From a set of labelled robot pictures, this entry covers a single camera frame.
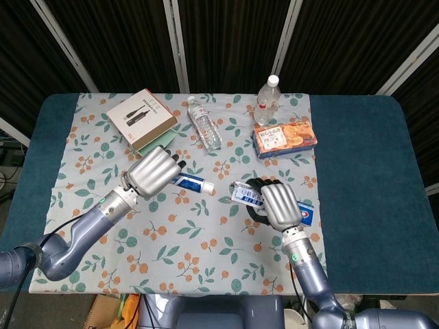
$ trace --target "black curtain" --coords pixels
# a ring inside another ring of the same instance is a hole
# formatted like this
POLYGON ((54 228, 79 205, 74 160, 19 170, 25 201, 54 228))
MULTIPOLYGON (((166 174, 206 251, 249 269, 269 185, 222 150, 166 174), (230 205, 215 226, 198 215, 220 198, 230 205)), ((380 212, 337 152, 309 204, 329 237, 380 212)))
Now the black curtain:
POLYGON ((281 90, 375 94, 438 23, 436 0, 303 1, 281 90))
POLYGON ((193 93, 257 93, 267 82, 289 0, 179 0, 193 93))
POLYGON ((398 88, 424 185, 439 183, 439 49, 398 88))
POLYGON ((100 91, 177 93, 162 0, 46 0, 100 91))
POLYGON ((0 1, 0 117, 30 137, 54 93, 86 91, 29 1, 0 1))

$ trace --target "robotic hand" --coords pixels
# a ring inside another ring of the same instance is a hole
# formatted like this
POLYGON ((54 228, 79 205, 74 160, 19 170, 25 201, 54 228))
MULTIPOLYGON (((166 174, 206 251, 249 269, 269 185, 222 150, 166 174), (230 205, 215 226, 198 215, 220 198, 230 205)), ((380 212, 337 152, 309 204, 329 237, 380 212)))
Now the robotic hand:
POLYGON ((49 280, 68 277, 97 240, 137 205, 137 196, 151 197, 160 192, 181 169, 178 155, 155 147, 146 157, 122 174, 116 187, 72 225, 71 242, 59 234, 47 234, 35 243, 25 243, 9 252, 0 252, 0 289, 12 286, 39 267, 49 280))
POLYGON ((267 218, 259 217, 262 223, 270 224, 282 232, 282 248, 297 275, 303 293, 320 309, 313 318, 315 329, 434 329, 439 328, 425 315, 408 310, 368 309, 355 316, 346 312, 337 302, 329 287, 314 248, 303 228, 302 219, 294 192, 280 181, 248 180, 263 196, 267 218))

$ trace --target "white bottle cap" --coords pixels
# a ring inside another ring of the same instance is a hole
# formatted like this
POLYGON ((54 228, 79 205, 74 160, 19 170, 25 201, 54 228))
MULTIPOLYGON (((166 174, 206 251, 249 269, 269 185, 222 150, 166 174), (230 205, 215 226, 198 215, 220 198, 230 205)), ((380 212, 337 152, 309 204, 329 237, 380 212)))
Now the white bottle cap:
POLYGON ((268 81, 267 81, 267 85, 269 87, 277 87, 277 85, 279 84, 279 77, 277 75, 271 75, 268 77, 268 81))
POLYGON ((214 183, 205 181, 203 187, 201 188, 201 193, 207 193, 209 195, 212 195, 214 187, 215 187, 214 183))

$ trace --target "plastic bottle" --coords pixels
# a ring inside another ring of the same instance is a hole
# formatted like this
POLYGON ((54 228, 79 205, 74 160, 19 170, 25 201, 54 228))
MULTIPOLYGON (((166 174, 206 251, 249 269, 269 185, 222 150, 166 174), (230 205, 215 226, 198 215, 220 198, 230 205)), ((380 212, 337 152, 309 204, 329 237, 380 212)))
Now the plastic bottle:
POLYGON ((281 96, 278 84, 278 76, 271 75, 258 93, 253 117, 260 126, 267 125, 277 109, 277 101, 281 96))
POLYGON ((197 128, 207 151, 211 152, 214 149, 220 149, 222 146, 221 136, 218 134, 217 128, 213 125, 211 118, 209 118, 206 109, 194 96, 189 96, 187 103, 187 112, 197 128))

